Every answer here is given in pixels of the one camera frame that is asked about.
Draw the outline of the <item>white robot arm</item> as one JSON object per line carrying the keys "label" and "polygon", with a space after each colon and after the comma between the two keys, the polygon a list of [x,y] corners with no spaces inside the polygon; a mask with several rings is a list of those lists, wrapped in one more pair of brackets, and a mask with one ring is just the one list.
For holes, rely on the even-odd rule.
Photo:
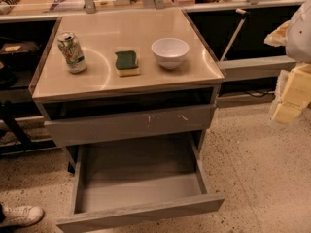
{"label": "white robot arm", "polygon": [[290,72],[282,70],[278,77],[271,115],[278,123],[292,123],[311,103],[311,0],[305,0],[264,42],[284,46],[286,56],[297,62]]}

